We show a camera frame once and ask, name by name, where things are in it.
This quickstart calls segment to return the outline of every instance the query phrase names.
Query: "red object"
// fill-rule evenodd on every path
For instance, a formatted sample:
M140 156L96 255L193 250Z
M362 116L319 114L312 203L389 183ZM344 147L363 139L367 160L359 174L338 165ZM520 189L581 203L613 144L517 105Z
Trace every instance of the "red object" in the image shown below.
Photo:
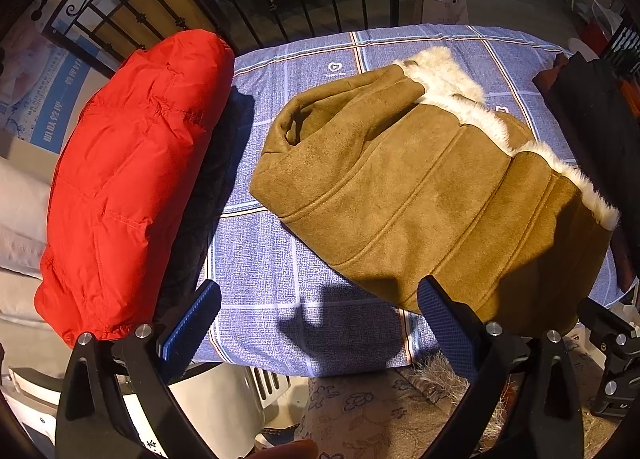
M596 19L591 19L585 26L580 34L580 40L593 49L593 52L598 56L600 56L609 43Z
M177 33L133 53L84 106L53 177L34 299L68 346L151 321L233 67L213 33Z

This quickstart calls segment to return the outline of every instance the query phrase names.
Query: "red puffer jacket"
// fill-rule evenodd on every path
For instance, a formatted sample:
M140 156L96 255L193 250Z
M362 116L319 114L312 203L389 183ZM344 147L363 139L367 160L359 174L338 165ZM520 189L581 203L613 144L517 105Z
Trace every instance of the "red puffer jacket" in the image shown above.
M151 320L233 68L213 33L177 33L133 53L82 110L54 174L34 300L68 346Z

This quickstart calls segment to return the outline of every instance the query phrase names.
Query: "plaid fabric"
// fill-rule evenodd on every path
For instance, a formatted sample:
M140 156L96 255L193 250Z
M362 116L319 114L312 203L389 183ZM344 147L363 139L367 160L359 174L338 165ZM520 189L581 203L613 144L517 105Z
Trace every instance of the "plaid fabric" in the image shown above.
M334 273L249 194L248 185L271 122L291 97L438 45L450 47L482 84L489 107L508 110L575 164L531 82L562 50L525 33L422 24L302 40L238 57L228 106L243 118L239 163L230 168L235 185L201 273L220 284L222 310L196 360L327 376L407 365L436 348L424 318ZM609 251L592 296L608 304L620 295Z

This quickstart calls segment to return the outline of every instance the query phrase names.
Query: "mattress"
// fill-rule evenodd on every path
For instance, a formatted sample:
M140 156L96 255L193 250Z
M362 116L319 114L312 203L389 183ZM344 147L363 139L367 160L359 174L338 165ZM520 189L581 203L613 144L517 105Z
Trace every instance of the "mattress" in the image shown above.
M223 295L220 314L194 360L327 376L407 365L437 348L423 317L400 311L333 272L249 194L248 186L271 122L291 97L438 45L448 46L482 84L489 107L525 122L537 139L575 165L531 81L564 50L525 33L422 24L313 38L238 57L225 115L239 129L223 172L222 214L213 228L210 220L192 216L210 236L198 280L215 280ZM620 296L609 250L591 298L609 305Z

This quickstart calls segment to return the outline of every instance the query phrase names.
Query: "metal bolt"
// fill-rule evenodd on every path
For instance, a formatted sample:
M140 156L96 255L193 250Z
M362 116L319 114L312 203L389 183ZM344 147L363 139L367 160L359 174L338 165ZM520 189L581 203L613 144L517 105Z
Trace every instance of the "metal bolt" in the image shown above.
M614 395L617 388L618 384L615 381L610 381L604 386L604 393L607 395Z
M78 343L80 345L87 345L91 341L91 333L82 333L78 337Z
M149 324L139 325L136 328L136 336L138 338L146 338L151 334L151 326Z
M549 340L551 340L554 344L557 344L558 342L562 341L562 337L560 336L560 333L555 329L548 331L546 333L546 337L549 338Z
M497 322L489 322L484 328L491 336L500 336L502 334L502 326Z

